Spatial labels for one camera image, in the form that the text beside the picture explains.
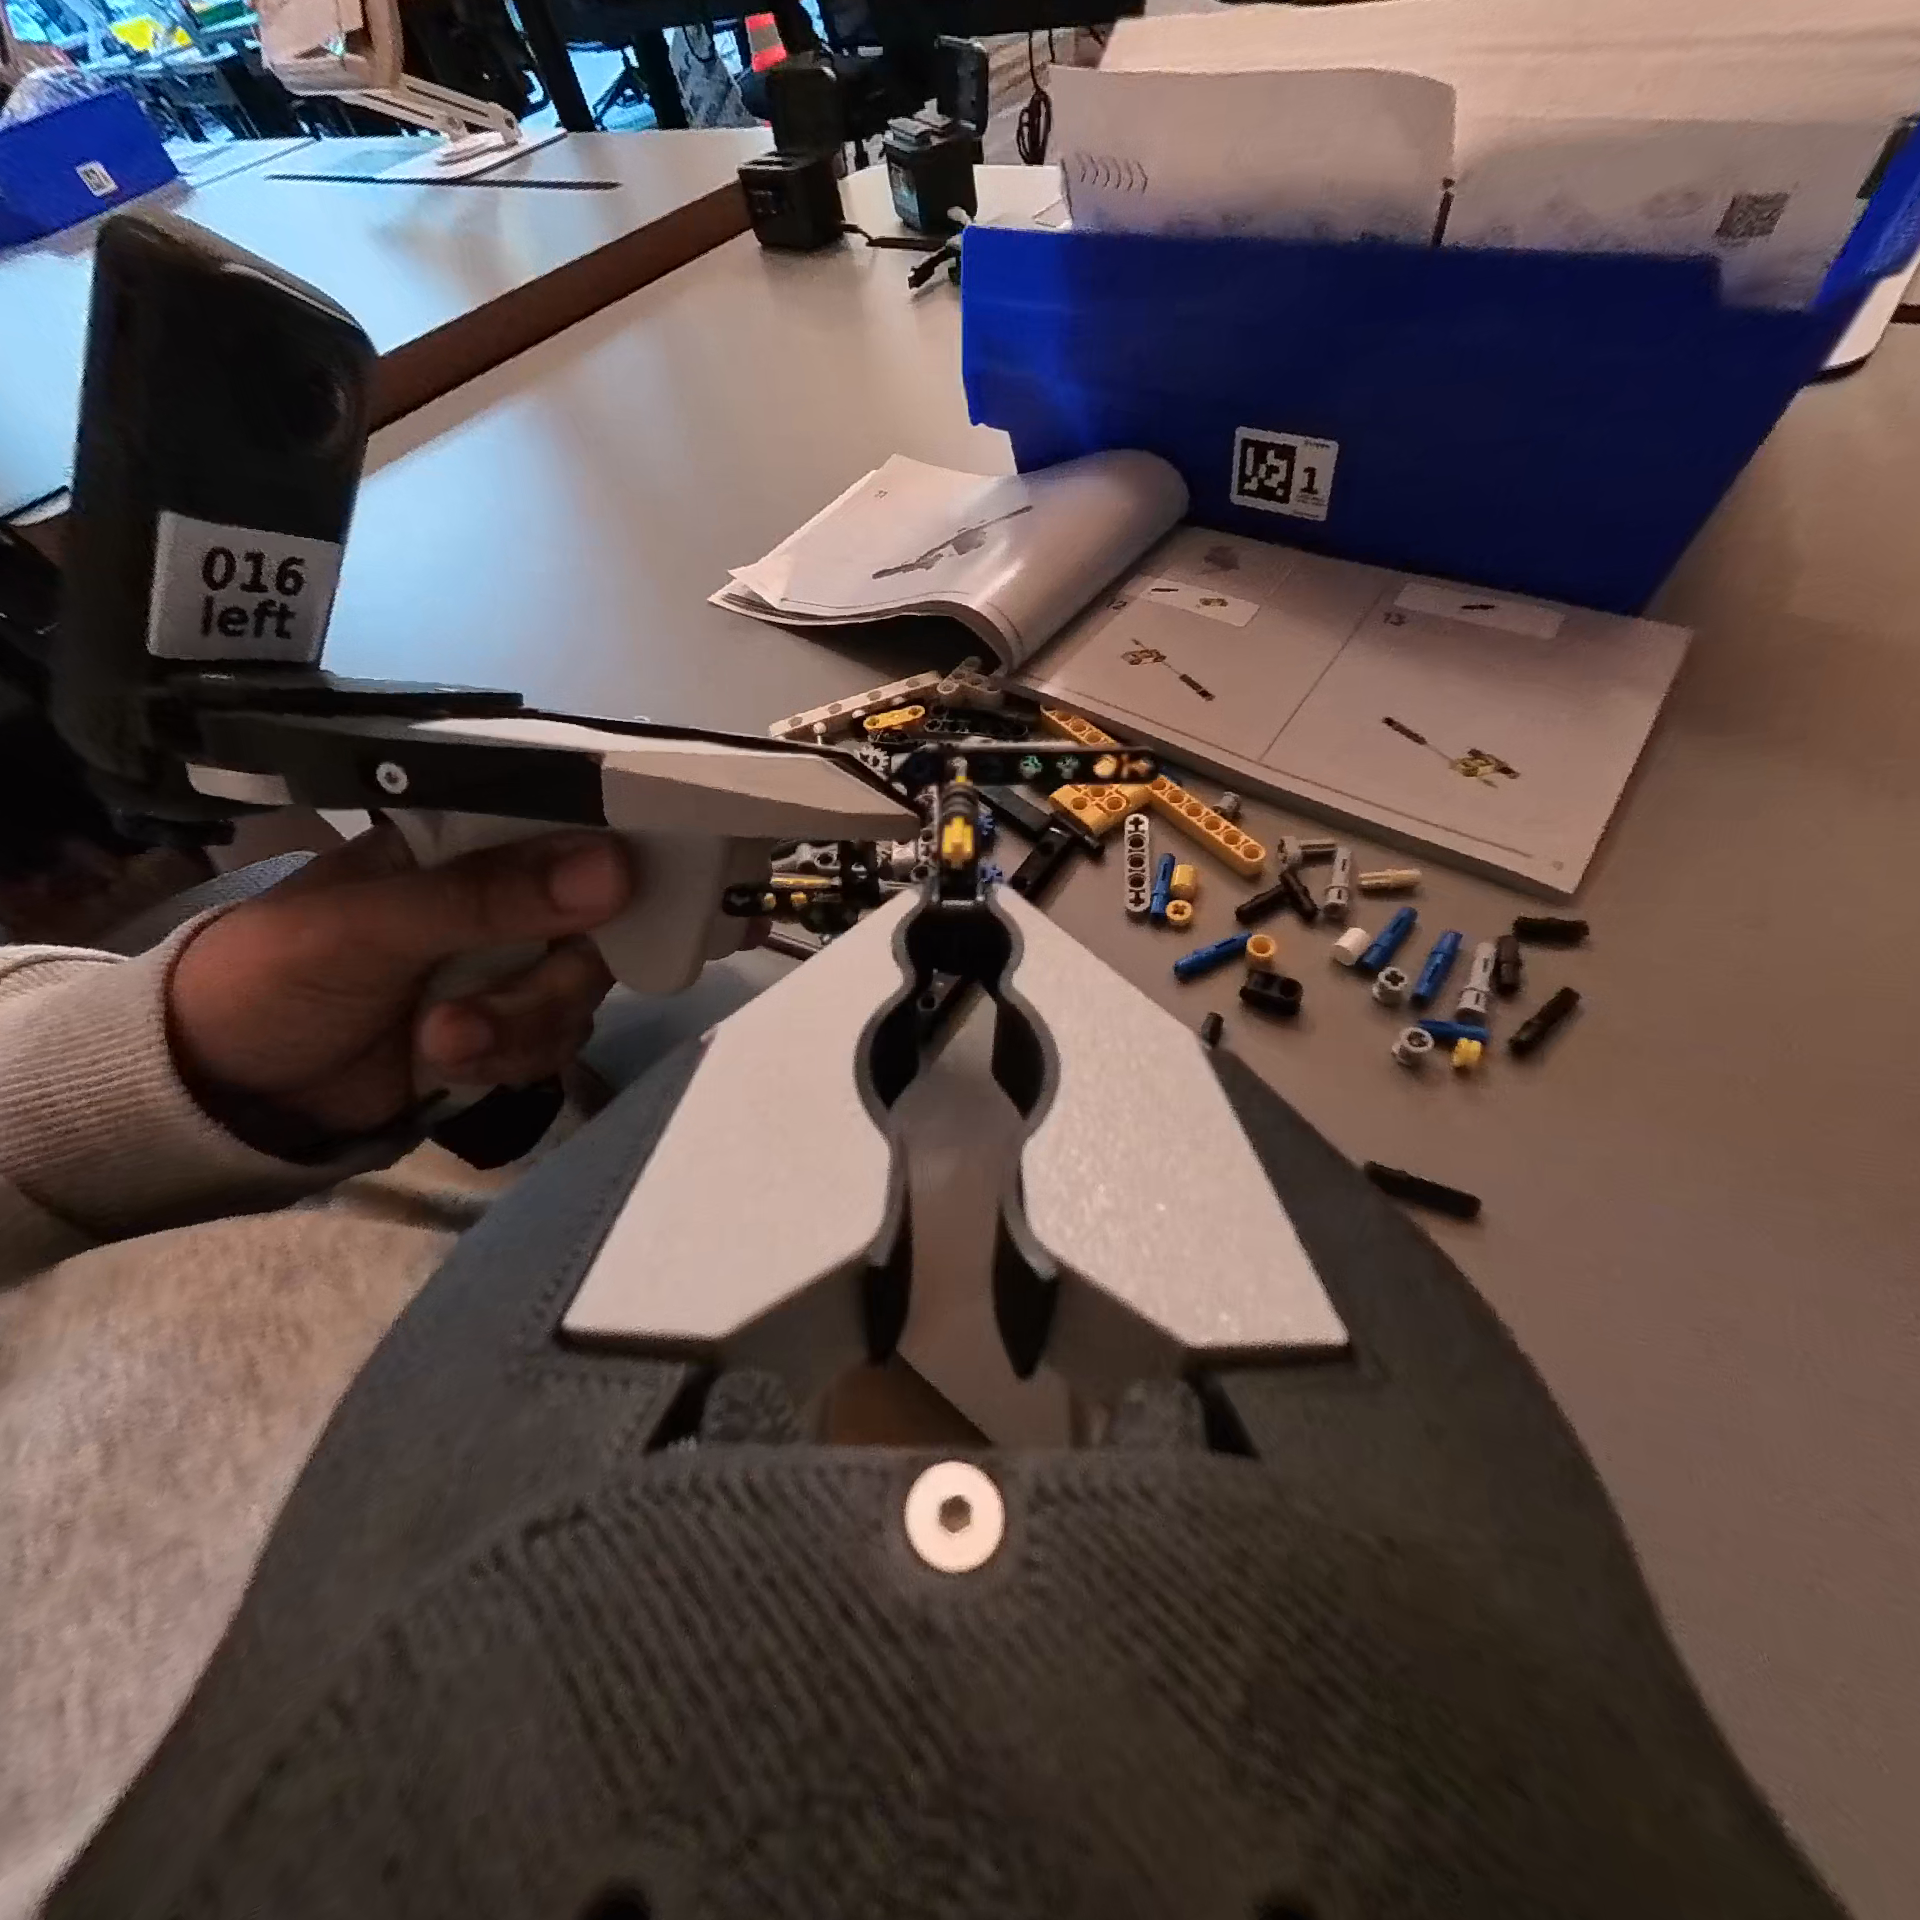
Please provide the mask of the person's left forearm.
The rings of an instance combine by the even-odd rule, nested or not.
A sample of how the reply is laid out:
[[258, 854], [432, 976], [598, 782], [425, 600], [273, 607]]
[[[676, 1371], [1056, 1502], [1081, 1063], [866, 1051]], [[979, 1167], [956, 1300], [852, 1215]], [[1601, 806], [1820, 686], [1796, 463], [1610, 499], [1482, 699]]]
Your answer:
[[316, 1169], [210, 1120], [177, 1068], [168, 992], [201, 915], [141, 955], [27, 947], [5, 959], [2, 1273], [93, 1243], [280, 1209]]

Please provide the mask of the small blue storage bin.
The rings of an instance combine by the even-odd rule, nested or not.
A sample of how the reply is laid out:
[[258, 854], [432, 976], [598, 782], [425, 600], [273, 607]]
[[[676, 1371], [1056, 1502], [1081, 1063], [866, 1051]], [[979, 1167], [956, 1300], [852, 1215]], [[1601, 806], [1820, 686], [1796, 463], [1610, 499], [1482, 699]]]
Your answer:
[[136, 95], [91, 92], [2, 127], [2, 252], [179, 180]]

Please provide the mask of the black charger block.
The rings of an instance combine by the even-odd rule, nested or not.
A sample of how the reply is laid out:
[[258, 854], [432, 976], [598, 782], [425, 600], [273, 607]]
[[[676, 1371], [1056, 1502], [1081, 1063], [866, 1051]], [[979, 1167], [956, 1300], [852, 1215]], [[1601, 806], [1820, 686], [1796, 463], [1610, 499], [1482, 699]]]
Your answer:
[[846, 116], [833, 63], [792, 55], [762, 75], [762, 95], [773, 148], [737, 169], [749, 230], [770, 252], [835, 249], [846, 236]]
[[979, 138], [970, 124], [940, 108], [900, 114], [888, 124], [881, 154], [904, 230], [948, 239], [973, 220]]

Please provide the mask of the small black yellow lego assembly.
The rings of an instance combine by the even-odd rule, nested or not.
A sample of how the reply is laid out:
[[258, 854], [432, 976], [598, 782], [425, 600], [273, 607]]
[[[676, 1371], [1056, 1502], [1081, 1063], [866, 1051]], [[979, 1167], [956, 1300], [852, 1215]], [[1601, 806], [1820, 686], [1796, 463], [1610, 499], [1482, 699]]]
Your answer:
[[984, 839], [989, 812], [976, 760], [948, 752], [918, 768], [906, 790], [918, 823], [918, 879], [906, 896], [907, 922], [962, 923], [994, 908], [1000, 872]]

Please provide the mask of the black lego pin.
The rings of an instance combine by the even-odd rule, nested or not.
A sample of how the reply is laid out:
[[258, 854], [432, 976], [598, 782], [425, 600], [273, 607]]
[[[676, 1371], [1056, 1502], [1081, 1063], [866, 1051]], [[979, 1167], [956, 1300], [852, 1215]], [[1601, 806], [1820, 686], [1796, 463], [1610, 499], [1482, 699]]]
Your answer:
[[1472, 1224], [1482, 1216], [1482, 1199], [1475, 1192], [1443, 1184], [1409, 1169], [1395, 1169], [1378, 1161], [1365, 1161], [1360, 1174], [1370, 1187], [1411, 1209], [1464, 1224]]

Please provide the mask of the pile of lego pieces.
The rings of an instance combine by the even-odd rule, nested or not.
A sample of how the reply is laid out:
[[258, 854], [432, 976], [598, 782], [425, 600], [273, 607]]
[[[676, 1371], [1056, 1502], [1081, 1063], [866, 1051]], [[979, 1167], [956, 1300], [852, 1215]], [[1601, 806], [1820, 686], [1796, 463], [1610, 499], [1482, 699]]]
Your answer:
[[[989, 674], [981, 660], [950, 673], [924, 673], [865, 688], [833, 705], [788, 714], [770, 736], [836, 748], [862, 758], [876, 778], [906, 800], [907, 785], [888, 775], [881, 751], [933, 738], [1033, 740], [1075, 746], [1121, 744], [1099, 722], [1044, 705]], [[1072, 858], [1121, 854], [1123, 915], [1131, 922], [1185, 923], [1196, 880], [1180, 855], [1155, 851], [1155, 831], [1168, 827], [1190, 849], [1238, 879], [1266, 874], [1268, 851], [1242, 827], [1236, 800], [1203, 800], [1164, 771], [1152, 785], [981, 787], [989, 806], [984, 822], [1000, 887], [1038, 898]], [[770, 854], [760, 872], [728, 887], [722, 915], [731, 922], [770, 922], [802, 929], [819, 944], [852, 929], [876, 908], [907, 896], [918, 879], [918, 831], [893, 841], [797, 841]]]

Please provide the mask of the open lego instruction booklet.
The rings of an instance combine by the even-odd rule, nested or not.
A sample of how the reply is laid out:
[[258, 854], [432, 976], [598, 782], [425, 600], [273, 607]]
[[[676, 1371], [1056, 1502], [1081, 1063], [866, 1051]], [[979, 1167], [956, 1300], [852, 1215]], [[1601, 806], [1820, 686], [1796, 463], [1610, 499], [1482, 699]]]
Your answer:
[[896, 455], [712, 603], [796, 634], [944, 618], [1245, 799], [1572, 900], [1692, 632], [1212, 532], [1186, 502], [1144, 450], [1006, 476]]

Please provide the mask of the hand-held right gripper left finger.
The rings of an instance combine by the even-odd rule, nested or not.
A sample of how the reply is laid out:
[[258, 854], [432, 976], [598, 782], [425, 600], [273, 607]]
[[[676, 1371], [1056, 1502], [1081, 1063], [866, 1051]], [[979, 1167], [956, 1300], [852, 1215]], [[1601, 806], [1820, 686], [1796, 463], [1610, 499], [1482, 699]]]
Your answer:
[[656, 1358], [889, 1358], [906, 1174], [870, 1073], [906, 996], [906, 896], [713, 1027], [561, 1319]]

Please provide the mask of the pale wooden stand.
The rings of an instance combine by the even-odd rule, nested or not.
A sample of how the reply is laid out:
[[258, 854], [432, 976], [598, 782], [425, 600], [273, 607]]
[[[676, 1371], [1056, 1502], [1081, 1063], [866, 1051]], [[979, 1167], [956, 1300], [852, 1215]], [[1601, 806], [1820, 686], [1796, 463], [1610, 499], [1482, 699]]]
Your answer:
[[497, 104], [413, 79], [398, 3], [253, 3], [262, 65], [292, 97], [333, 102], [428, 134], [425, 176], [477, 176], [550, 138]]

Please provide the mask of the black lego frame assembly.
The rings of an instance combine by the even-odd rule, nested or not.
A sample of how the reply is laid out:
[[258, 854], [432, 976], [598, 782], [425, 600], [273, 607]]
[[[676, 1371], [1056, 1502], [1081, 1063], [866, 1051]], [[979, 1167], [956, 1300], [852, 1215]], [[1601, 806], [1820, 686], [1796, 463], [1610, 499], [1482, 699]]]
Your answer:
[[1161, 778], [1161, 762], [1152, 752], [1117, 744], [1089, 748], [1064, 738], [984, 740], [933, 738], [881, 751], [885, 768], [898, 785], [938, 785], [956, 772], [973, 785], [1027, 785], [1051, 794], [1065, 785], [1152, 785]]

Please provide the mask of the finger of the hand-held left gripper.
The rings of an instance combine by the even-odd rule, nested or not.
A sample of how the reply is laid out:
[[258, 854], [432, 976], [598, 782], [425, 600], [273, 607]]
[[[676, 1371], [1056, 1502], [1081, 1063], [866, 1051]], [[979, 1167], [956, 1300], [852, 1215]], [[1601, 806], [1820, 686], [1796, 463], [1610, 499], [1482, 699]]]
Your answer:
[[453, 715], [413, 722], [412, 736], [462, 740], [488, 748], [520, 748], [542, 752], [731, 752], [760, 758], [787, 758], [788, 762], [819, 762], [835, 772], [876, 772], [862, 758], [816, 744], [780, 736], [744, 736], [694, 728], [658, 728], [651, 722], [616, 724], [561, 714], [502, 714], [502, 715]]
[[907, 836], [918, 822], [888, 782], [841, 752], [637, 740], [598, 762], [603, 814], [618, 831], [881, 841]]

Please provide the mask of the person's grey clothing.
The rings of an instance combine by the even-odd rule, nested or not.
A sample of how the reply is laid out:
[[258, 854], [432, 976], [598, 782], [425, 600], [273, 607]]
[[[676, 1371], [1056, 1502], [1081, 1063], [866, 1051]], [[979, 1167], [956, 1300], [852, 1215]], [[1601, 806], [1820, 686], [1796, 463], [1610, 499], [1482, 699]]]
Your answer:
[[174, 1726], [348, 1384], [491, 1199], [395, 1171], [113, 1243], [5, 1220], [5, 1916]]

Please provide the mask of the white paper sheets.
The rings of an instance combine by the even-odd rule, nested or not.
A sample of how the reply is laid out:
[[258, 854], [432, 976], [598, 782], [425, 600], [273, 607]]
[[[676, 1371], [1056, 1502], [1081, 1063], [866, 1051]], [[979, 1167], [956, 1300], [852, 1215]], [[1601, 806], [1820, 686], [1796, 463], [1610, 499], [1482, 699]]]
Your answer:
[[1914, 247], [1915, 6], [1226, 8], [1054, 92], [1081, 232], [1714, 266], [1808, 310]]

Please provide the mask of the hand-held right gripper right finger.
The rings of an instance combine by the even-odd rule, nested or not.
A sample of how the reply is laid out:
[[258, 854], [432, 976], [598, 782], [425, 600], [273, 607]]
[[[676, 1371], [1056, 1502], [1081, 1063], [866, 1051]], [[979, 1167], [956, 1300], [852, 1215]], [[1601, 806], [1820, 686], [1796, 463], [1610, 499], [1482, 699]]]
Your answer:
[[1020, 1115], [993, 1310], [1020, 1379], [1185, 1379], [1352, 1347], [1193, 1028], [996, 895], [993, 1076]]

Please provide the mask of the person's left hand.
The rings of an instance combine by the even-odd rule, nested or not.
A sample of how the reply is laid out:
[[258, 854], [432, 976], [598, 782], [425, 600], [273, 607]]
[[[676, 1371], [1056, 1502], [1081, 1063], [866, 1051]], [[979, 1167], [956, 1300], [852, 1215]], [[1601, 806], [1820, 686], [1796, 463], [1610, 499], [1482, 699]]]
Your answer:
[[592, 935], [630, 900], [609, 833], [422, 870], [372, 831], [188, 935], [164, 990], [179, 1076], [294, 1167], [390, 1139], [457, 1088], [536, 1088], [588, 1042], [613, 987]]

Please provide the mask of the large blue storage bin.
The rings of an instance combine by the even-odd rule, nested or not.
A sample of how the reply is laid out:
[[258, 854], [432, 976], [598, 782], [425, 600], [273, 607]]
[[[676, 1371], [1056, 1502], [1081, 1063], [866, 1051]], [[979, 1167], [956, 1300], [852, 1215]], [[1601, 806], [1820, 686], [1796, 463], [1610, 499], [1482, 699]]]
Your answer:
[[962, 378], [1021, 471], [1140, 450], [1201, 527], [1634, 616], [1914, 247], [1915, 134], [1800, 310], [1701, 256], [976, 225]]

